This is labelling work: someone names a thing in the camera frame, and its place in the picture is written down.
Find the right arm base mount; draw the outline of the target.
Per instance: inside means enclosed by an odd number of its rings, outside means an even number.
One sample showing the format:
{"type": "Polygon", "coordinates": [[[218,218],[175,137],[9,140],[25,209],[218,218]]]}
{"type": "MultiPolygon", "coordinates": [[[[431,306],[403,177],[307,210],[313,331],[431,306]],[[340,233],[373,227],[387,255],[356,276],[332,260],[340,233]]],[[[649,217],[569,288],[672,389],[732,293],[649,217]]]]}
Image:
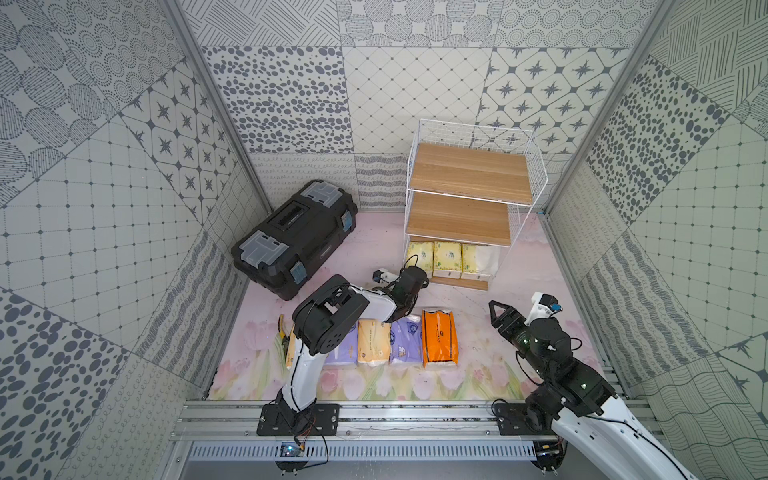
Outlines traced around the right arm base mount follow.
{"type": "Polygon", "coordinates": [[[491,412],[501,436],[554,435],[552,418],[536,406],[497,399],[491,412]]]}

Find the orange tissue pack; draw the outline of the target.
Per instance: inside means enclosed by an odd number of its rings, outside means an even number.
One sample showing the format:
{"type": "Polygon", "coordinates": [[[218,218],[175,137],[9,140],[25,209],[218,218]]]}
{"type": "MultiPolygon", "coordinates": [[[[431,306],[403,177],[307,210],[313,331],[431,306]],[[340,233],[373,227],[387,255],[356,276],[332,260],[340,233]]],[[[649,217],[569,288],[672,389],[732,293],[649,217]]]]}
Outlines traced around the orange tissue pack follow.
{"type": "Polygon", "coordinates": [[[424,309],[421,319],[422,358],[426,369],[458,365],[459,346],[454,314],[450,310],[424,309]]]}

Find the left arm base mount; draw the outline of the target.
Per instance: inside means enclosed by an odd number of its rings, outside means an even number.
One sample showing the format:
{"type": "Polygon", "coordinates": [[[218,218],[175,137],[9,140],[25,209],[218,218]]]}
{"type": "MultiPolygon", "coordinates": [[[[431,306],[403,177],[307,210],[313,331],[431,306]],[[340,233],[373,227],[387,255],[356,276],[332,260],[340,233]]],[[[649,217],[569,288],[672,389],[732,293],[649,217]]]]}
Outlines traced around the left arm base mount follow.
{"type": "Polygon", "coordinates": [[[258,436],[335,436],[338,429],[340,405],[321,403],[295,412],[286,404],[269,403],[261,409],[258,436]]]}

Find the purple tissue pack shelf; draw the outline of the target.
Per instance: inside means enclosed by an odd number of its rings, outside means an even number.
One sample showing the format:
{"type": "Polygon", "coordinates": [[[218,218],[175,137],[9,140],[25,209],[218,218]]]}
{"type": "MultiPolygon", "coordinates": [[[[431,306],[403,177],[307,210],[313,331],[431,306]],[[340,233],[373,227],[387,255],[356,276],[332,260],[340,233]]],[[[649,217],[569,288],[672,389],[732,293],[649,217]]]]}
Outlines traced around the purple tissue pack shelf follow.
{"type": "Polygon", "coordinates": [[[354,326],[325,361],[334,367],[355,367],[358,358],[358,327],[354,326]]]}
{"type": "Polygon", "coordinates": [[[391,324],[390,363],[420,364],[423,362],[422,325],[410,317],[391,324]]]}

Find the yellow tissue pack shelf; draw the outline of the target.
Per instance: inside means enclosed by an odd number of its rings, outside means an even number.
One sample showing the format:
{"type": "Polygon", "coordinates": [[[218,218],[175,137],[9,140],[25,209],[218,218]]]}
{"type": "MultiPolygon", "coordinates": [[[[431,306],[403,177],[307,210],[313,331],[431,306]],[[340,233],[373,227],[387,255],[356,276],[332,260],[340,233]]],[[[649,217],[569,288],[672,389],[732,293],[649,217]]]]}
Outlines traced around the yellow tissue pack shelf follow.
{"type": "Polygon", "coordinates": [[[285,364],[288,370],[290,370],[294,365],[295,348],[296,348],[296,336],[294,332],[291,332],[288,335],[285,343],[285,364]]]}
{"type": "Polygon", "coordinates": [[[391,355],[391,326],[377,320],[358,321],[357,363],[370,367],[388,364],[391,355]]]}

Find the yellow tissue pack top shelf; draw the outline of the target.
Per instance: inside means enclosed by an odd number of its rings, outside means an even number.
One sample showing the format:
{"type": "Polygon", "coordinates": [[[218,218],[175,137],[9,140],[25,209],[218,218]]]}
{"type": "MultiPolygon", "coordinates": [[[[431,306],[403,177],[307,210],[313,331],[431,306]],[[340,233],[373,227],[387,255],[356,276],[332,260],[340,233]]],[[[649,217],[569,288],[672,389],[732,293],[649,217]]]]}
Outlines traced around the yellow tissue pack top shelf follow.
{"type": "Polygon", "coordinates": [[[285,343],[285,364],[288,370],[290,370],[294,365],[295,348],[296,348],[296,336],[294,332],[291,332],[288,335],[285,343]]]}

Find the green tissue pack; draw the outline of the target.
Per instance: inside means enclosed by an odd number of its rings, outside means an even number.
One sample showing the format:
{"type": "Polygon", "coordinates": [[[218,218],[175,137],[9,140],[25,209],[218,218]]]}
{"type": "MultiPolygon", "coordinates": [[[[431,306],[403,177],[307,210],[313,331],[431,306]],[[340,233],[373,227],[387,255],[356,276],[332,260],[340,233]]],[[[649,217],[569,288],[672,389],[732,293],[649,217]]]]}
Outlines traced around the green tissue pack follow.
{"type": "Polygon", "coordinates": [[[431,278],[434,271],[434,243],[431,241],[409,242],[406,250],[406,266],[417,266],[431,278]]]}
{"type": "Polygon", "coordinates": [[[463,272],[462,244],[436,241],[433,253],[433,275],[443,278],[460,278],[463,272]]]}
{"type": "Polygon", "coordinates": [[[499,268],[500,248],[478,244],[462,245],[462,280],[490,281],[499,268]]]}

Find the purple tissue pack top shelf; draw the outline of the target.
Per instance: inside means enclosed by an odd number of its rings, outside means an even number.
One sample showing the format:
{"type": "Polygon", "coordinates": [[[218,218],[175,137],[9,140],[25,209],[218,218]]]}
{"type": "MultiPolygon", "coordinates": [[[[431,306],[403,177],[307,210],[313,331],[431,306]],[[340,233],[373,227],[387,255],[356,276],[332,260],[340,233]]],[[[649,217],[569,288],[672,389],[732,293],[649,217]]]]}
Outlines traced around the purple tissue pack top shelf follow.
{"type": "Polygon", "coordinates": [[[358,358],[358,327],[354,326],[325,361],[334,367],[355,367],[358,358]]]}

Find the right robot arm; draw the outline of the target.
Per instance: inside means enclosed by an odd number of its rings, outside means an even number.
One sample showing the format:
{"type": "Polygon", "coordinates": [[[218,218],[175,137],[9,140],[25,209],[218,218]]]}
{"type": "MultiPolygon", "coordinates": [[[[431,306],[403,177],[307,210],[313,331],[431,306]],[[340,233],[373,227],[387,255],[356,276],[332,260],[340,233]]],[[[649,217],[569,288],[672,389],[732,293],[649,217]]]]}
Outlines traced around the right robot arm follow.
{"type": "Polygon", "coordinates": [[[556,472],[575,447],[610,479],[691,479],[693,473],[636,418],[611,384],[574,355],[573,337],[556,318],[556,297],[537,292],[528,315],[490,301],[491,325],[536,373],[535,390],[522,406],[497,399],[491,405],[499,432],[553,433],[534,445],[534,465],[556,472]]]}

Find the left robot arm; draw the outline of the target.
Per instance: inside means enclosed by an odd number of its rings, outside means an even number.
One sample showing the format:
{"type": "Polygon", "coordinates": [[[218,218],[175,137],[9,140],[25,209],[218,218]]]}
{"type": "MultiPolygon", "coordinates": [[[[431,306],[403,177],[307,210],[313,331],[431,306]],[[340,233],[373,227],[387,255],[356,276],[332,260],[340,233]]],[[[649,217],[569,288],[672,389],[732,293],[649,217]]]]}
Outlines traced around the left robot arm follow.
{"type": "Polygon", "coordinates": [[[326,358],[359,320],[392,323],[406,317],[428,285],[427,273],[418,266],[403,267],[394,280],[372,290],[336,274],[304,300],[293,313],[289,381],[276,398],[284,419],[292,426],[310,419],[326,358]]]}

